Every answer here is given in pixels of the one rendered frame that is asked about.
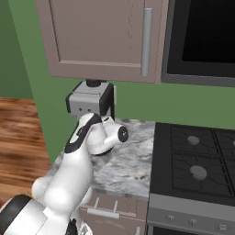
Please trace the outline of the grey and black coffee machine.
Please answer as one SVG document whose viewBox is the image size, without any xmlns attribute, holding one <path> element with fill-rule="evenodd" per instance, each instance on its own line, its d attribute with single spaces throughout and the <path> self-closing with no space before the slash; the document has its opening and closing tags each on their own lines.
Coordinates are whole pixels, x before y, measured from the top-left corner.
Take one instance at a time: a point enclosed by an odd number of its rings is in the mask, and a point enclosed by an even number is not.
<svg viewBox="0 0 235 235">
<path fill-rule="evenodd" d="M 87 113 L 115 118 L 114 85 L 107 81 L 87 79 L 80 82 L 65 101 L 67 112 L 77 118 Z"/>
</svg>

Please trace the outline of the black gas hob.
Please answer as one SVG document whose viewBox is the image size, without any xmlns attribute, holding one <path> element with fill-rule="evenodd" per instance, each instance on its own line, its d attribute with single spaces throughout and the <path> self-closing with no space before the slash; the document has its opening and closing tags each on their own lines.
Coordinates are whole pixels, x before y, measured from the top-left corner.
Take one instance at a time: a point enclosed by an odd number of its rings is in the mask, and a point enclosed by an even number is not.
<svg viewBox="0 0 235 235">
<path fill-rule="evenodd" d="M 150 192 L 235 207 L 235 130 L 157 122 Z"/>
</svg>

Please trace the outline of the mauve drawer front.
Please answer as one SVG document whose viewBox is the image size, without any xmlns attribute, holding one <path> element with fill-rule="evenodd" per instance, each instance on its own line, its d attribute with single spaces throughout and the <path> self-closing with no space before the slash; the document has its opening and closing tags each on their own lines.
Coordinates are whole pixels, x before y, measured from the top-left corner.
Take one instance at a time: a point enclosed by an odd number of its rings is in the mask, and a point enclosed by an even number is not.
<svg viewBox="0 0 235 235">
<path fill-rule="evenodd" d="M 86 210 L 95 205 L 99 198 L 98 209 L 113 210 L 118 201 L 119 219 L 105 218 L 88 214 Z M 145 227 L 148 203 L 135 197 L 115 196 L 93 192 L 90 202 L 80 208 L 81 217 L 89 225 L 94 235 L 130 235 L 134 226 Z"/>
</svg>

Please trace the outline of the mauve base cupboard door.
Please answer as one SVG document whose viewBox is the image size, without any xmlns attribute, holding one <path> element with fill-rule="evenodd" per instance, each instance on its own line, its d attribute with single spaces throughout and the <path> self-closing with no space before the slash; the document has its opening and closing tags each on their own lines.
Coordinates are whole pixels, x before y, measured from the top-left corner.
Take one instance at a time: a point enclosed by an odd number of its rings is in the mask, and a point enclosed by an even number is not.
<svg viewBox="0 0 235 235">
<path fill-rule="evenodd" d="M 137 227 L 140 227 L 140 235 L 145 235 L 145 227 L 141 226 L 141 225 L 134 226 L 130 231 L 130 235 L 135 235 L 136 234 L 136 228 Z"/>
</svg>

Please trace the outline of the black microwave oven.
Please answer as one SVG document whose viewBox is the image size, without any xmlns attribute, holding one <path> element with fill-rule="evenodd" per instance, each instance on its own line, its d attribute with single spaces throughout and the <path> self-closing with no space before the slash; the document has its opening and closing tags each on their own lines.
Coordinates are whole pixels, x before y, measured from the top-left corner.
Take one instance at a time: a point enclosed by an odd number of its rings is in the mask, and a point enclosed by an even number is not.
<svg viewBox="0 0 235 235">
<path fill-rule="evenodd" d="M 235 87 L 235 0 L 169 0 L 162 81 Z"/>
</svg>

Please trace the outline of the grey oven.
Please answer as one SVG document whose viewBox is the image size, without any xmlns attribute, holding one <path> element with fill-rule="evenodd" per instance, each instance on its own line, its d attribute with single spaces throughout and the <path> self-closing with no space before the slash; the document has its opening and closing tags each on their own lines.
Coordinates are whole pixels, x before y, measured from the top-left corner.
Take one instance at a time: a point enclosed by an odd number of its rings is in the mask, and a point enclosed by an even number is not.
<svg viewBox="0 0 235 235">
<path fill-rule="evenodd" d="M 235 235 L 235 207 L 150 194 L 147 223 L 195 235 Z"/>
</svg>

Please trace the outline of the mauve wall cupboard door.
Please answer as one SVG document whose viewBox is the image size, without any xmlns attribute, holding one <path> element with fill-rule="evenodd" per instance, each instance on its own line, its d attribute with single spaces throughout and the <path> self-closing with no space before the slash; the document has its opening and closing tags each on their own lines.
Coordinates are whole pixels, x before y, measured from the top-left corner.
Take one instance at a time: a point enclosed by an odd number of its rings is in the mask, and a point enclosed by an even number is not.
<svg viewBox="0 0 235 235">
<path fill-rule="evenodd" d="M 50 75 L 161 81 L 169 0 L 35 0 Z M 152 8 L 149 74 L 140 75 L 143 11 Z"/>
</svg>

